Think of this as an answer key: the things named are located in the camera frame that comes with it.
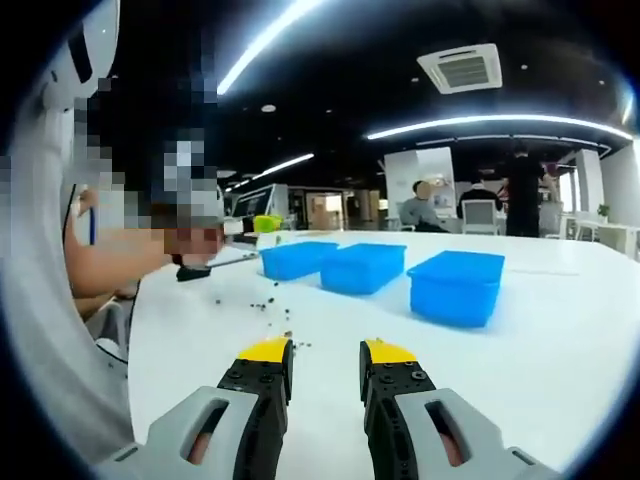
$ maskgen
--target white table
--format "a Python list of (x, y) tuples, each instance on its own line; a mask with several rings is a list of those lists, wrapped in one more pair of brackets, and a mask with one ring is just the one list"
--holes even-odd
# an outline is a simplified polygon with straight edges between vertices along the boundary
[[(143, 280), (134, 310), (129, 387), (137, 441), (144, 443), (150, 424), (195, 389), (217, 385), (242, 349), (287, 330), (312, 345), (299, 348), (294, 361), (280, 480), (373, 479), (359, 400), (358, 346), (365, 338), (414, 352), (436, 386), (453, 388), (500, 426), (506, 445), (555, 469), (566, 468), (599, 433), (633, 370), (640, 265), (602, 245), (406, 232), (288, 235), (404, 243), (407, 267), (444, 249), (502, 253), (496, 311), (484, 330), (455, 330), (409, 312), (404, 276), (372, 298), (351, 298), (317, 288), (317, 275), (276, 287), (260, 275), (259, 260), (184, 284), (168, 266)], [(270, 237), (263, 237), (264, 244)], [(275, 302), (266, 312), (249, 306), (270, 297)]]

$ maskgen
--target ceiling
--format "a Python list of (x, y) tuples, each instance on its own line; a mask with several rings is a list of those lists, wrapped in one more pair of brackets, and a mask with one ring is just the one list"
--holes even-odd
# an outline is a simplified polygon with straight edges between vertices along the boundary
[[(112, 148), (114, 169), (125, 172), (131, 188), (148, 186), (158, 175), (149, 172), (158, 172), (178, 140), (201, 142), (204, 153), (194, 164), (237, 171), (227, 185), (315, 155), (238, 191), (273, 181), (380, 186), (377, 162), (386, 153), (431, 145), (451, 146), (456, 177), (464, 180), (510, 158), (513, 141), (492, 136), (537, 136), (526, 143), (545, 162), (582, 148), (577, 141), (598, 144), (593, 148), (601, 153), (627, 143), (584, 126), (503, 121), (366, 138), (415, 123), (494, 114), (569, 117), (628, 131), (631, 122), (622, 125), (626, 80), (559, 1), (324, 0), (218, 96), (217, 86), (247, 46), (292, 2), (123, 2), (117, 78), (98, 95), (89, 126)], [(502, 88), (442, 95), (416, 60), (481, 43), (498, 47)], [(265, 105), (275, 112), (264, 113)], [(470, 136), (483, 138), (464, 139)]]

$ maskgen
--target blue cable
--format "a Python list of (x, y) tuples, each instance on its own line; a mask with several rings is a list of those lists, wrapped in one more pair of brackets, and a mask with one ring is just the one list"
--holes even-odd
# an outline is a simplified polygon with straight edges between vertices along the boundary
[(96, 212), (93, 207), (89, 209), (89, 245), (96, 244)]

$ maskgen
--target blue plastic box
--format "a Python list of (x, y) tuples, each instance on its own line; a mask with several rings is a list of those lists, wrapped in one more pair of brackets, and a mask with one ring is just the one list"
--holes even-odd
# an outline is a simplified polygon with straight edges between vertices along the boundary
[(320, 278), (326, 290), (370, 295), (404, 272), (404, 245), (358, 243), (322, 261)]
[(484, 327), (493, 314), (504, 256), (444, 251), (411, 268), (411, 310), (446, 325)]
[(322, 259), (337, 248), (337, 243), (329, 242), (302, 242), (267, 248), (260, 252), (264, 276), (272, 280), (295, 280), (316, 273)]

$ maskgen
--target computer screen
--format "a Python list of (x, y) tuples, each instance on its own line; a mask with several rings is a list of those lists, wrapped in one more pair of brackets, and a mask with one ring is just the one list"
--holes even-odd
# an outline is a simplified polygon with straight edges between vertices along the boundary
[(232, 217), (254, 217), (256, 215), (267, 215), (273, 195), (275, 185), (248, 192), (238, 198)]

